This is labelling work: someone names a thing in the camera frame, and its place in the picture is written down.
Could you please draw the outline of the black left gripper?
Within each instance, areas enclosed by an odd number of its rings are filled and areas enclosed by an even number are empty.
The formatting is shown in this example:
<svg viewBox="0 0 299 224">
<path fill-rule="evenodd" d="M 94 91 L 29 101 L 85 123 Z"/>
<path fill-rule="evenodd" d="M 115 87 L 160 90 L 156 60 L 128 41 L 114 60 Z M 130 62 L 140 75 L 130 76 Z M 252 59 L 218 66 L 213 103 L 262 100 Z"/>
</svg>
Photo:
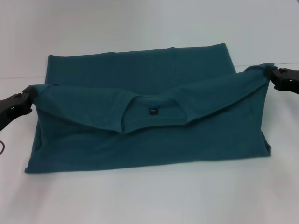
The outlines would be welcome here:
<svg viewBox="0 0 299 224">
<path fill-rule="evenodd" d="M 35 88 L 26 88 L 22 93 L 14 94 L 0 101 L 0 130 L 13 120 L 32 112 L 31 106 L 37 95 Z"/>
</svg>

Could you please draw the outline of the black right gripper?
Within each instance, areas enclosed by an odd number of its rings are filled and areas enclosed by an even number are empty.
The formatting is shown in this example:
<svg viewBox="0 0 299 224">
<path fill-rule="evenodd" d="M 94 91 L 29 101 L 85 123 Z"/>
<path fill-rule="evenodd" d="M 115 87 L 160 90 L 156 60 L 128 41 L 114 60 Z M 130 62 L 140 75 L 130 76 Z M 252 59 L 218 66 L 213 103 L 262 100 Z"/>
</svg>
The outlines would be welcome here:
<svg viewBox="0 0 299 224">
<path fill-rule="evenodd" d="M 299 93 L 299 71 L 276 66 L 267 66 L 265 76 L 274 83 L 274 89 Z"/>
</svg>

